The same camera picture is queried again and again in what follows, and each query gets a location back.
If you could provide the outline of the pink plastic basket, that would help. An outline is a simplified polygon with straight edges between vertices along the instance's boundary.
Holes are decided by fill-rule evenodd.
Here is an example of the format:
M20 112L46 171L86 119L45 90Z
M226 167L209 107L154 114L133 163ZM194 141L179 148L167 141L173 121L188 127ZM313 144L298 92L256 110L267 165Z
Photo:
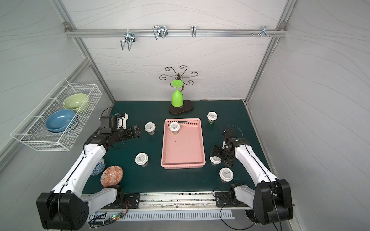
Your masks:
M172 122L180 124L177 135L169 129ZM202 126L199 118L164 121L161 166L164 169L202 168L206 164Z

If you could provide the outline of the yogurt cup table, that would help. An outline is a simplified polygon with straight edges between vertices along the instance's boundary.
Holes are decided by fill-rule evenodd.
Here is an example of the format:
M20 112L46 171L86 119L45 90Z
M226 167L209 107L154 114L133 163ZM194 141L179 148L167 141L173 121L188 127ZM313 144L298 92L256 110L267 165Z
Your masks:
M156 129L156 125L153 122L147 122L145 124L145 131L149 135L154 135L155 134L155 129Z
M231 182L233 180L234 173L230 168L224 167L224 168L220 169L219 176L220 176L221 182L227 183L227 182Z
M139 166L146 167L148 165L148 155L146 153L139 153L135 157L135 163Z

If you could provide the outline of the green yogurt cup white lid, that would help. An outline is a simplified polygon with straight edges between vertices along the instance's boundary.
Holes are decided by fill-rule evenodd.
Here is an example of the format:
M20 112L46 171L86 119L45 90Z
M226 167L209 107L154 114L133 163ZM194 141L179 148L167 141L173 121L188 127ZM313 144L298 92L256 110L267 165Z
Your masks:
M213 111L207 114L207 119L208 119L209 124L213 124L217 120L217 118L218 118L218 115Z

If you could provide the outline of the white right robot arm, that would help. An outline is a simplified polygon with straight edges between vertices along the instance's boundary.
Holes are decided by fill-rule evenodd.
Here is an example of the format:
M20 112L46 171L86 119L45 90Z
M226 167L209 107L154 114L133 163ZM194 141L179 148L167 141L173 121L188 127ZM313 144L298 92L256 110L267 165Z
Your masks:
M235 135L233 129L223 131L222 146L215 145L210 154L213 164L226 164L219 171L222 182L231 182L231 167L238 160L251 177L255 189L243 183L232 184L226 194L224 206L249 206L247 218L253 224L275 224L291 220L293 201L291 187L285 179L279 179L259 159L245 138Z

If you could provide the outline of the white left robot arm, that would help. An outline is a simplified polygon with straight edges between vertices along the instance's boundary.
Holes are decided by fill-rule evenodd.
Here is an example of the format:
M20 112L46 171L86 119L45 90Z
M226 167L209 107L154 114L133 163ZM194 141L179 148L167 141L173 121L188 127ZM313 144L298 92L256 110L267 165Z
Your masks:
M109 186L86 198L83 189L98 161L117 142L138 138L137 125L126 129L98 128L84 143L77 161L48 193L41 193L36 206L42 227L46 230L79 230L89 215L123 200L119 186Z

